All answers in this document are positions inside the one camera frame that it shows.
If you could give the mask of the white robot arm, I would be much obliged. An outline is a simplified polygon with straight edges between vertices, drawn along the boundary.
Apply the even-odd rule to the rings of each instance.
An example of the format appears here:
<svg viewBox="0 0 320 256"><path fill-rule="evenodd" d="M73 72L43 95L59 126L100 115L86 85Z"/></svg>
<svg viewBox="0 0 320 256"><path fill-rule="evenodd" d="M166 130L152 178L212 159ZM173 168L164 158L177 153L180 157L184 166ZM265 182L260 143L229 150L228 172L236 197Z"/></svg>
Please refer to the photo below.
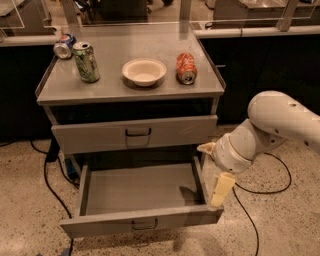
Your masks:
<svg viewBox="0 0 320 256"><path fill-rule="evenodd" d="M215 165L214 187L208 206L220 207L235 185L235 175L247 170L259 155L287 140L303 143L320 153L320 116L278 91L255 95L247 108L248 118L215 142L197 147Z"/></svg>

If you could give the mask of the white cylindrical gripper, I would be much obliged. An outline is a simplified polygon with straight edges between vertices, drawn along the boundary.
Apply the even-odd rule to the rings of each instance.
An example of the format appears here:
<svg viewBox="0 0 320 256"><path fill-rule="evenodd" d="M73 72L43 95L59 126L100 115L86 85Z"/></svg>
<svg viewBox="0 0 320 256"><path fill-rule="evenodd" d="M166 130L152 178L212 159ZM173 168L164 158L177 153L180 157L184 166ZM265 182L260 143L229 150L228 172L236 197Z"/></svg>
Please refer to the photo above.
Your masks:
<svg viewBox="0 0 320 256"><path fill-rule="evenodd" d="M252 162L236 152L230 142L229 133L222 136L216 143L208 142L199 145L197 150L208 155L212 154L216 166L226 171L218 175L210 199L212 207L220 207L236 183L233 174L239 174L247 170L252 165Z"/></svg>

